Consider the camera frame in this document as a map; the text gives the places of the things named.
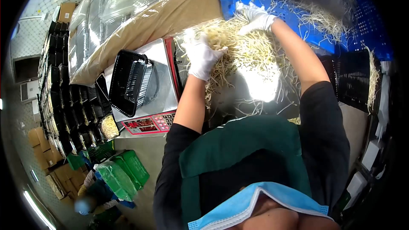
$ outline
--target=worker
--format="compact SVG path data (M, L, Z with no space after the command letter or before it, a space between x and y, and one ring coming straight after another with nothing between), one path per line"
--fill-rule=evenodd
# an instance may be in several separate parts
M238 118L200 135L205 83L226 51L185 39L189 76L167 135L153 210L158 229L340 229L328 215L348 178L349 142L318 57L283 20L238 3L239 30L273 32L301 81L297 126L277 115Z
M112 199L114 193L103 180L97 179L91 185L97 166L98 164L95 164L93 169L88 172L84 184L78 191L78 198L75 201L75 212L81 215L102 213L114 207L120 201L119 198Z

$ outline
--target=digital scale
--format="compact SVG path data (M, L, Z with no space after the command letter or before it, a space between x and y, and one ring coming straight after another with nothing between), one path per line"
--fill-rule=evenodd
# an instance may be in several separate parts
M170 130L175 117L180 89L173 63L173 38L160 38L136 50L145 54L152 62L153 70L146 91L145 100L135 115L128 117L112 107L117 125L123 125L118 138L157 136ZM108 91L114 64L105 69Z

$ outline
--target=green apron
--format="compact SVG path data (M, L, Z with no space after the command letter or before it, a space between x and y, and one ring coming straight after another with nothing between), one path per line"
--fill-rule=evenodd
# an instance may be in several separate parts
M185 225L202 217L199 175L229 168L260 149L282 157L283 167L289 174L287 186L311 197L297 125L271 115L234 119L200 136L180 154L181 208Z

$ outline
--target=glove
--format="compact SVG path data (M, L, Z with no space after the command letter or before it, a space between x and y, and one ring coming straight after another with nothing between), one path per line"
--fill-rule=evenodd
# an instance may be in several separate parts
M239 35L245 35L253 30L265 30L269 31L271 24L273 24L277 16L268 14L264 10L264 6L258 7L252 2L249 5L236 2L236 10L242 12L242 14L248 19L249 24L244 25L239 31Z
M207 35L202 33L199 39L196 39L193 30L187 30L182 46L186 49L191 63L189 74L204 81L210 78L210 71L214 64L228 51L226 46L213 50L207 43Z

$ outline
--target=stack of cardboard boxes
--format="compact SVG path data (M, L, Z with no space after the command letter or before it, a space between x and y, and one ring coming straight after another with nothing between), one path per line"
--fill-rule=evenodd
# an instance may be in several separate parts
M63 157L54 146L50 146L41 127L30 130L28 137L34 149L34 156L47 175L47 182L55 195L62 202L73 205L88 174L87 168L83 165L74 171L69 164L61 165L61 163L58 167L57 163L63 160Z
M87 174L88 171L85 166L74 171L69 164L65 164L56 168L47 177L56 196L62 202L73 204Z
M28 139L41 169L48 174L48 168L55 166L58 161L63 159L63 156L54 146L50 146L41 127L31 129L28 132Z

